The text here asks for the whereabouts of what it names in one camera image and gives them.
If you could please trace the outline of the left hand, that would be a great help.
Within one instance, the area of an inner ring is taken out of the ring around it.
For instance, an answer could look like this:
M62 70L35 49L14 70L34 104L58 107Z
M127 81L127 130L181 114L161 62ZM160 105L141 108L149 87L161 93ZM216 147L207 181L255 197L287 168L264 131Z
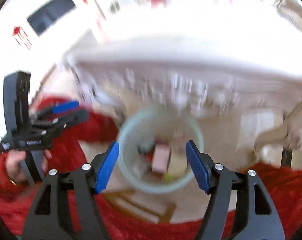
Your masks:
M52 158L52 155L49 150L45 150L43 155L41 170L46 174L48 170L48 161ZM15 184L22 184L27 181L27 177L20 167L20 162L25 160L25 158L26 152L24 151L10 150L7 154L5 168L9 179Z

